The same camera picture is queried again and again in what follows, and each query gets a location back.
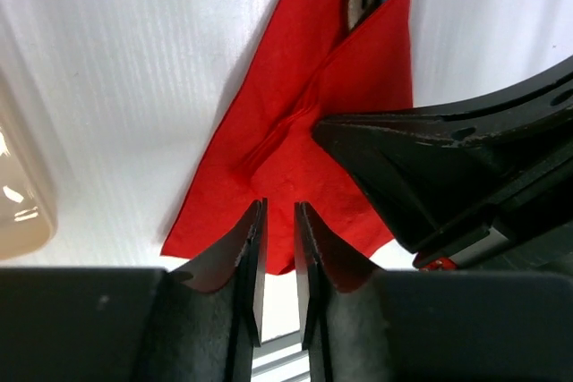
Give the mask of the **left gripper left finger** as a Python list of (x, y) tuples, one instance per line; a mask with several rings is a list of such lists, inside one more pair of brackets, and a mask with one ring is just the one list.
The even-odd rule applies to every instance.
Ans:
[(181, 267), (1, 272), (4, 381), (247, 381), (261, 344), (268, 203)]

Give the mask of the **aluminium front rail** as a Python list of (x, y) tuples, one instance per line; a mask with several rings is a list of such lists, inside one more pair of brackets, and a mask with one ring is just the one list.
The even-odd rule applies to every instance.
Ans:
[(251, 381), (310, 381), (308, 352), (295, 331), (270, 339), (253, 350)]

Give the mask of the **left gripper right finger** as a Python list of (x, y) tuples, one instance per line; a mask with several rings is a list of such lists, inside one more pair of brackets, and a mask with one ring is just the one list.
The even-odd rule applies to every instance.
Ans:
[(569, 381), (572, 280), (388, 271), (295, 205), (301, 337), (313, 381)]

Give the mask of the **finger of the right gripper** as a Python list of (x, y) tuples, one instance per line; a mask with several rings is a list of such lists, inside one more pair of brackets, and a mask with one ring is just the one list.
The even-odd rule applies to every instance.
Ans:
[(332, 115), (312, 136), (411, 251), (415, 204), (468, 193), (572, 195), (572, 62), (477, 98)]

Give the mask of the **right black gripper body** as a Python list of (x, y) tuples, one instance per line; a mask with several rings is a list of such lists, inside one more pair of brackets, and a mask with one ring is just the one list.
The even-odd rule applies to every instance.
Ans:
[(572, 254), (570, 193), (479, 193), (415, 204), (413, 266), (538, 270)]

